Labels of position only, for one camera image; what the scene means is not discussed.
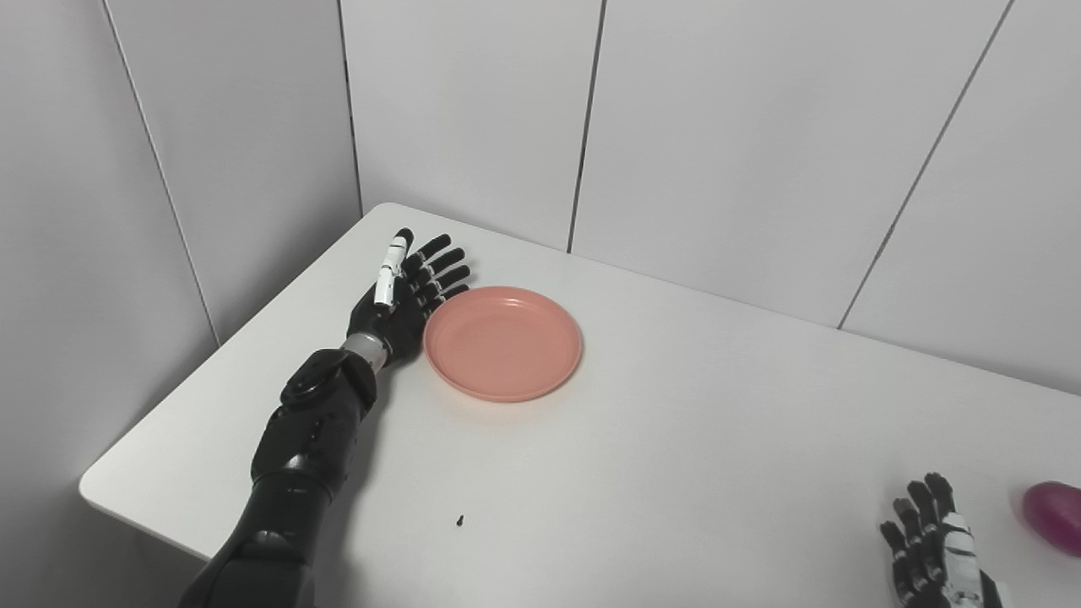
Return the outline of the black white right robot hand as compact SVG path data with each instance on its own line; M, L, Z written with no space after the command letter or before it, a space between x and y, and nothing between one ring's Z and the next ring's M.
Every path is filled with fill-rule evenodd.
M930 472L892 501L880 523L899 607L1012 607L1007 586L980 568L975 536L956 507L953 488Z

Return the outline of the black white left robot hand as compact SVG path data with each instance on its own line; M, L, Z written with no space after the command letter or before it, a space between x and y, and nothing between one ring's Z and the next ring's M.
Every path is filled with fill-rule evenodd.
M470 266L450 235L413 244L409 228L393 235L376 281L353 307L341 345L375 371L412 358L435 310L469 289Z

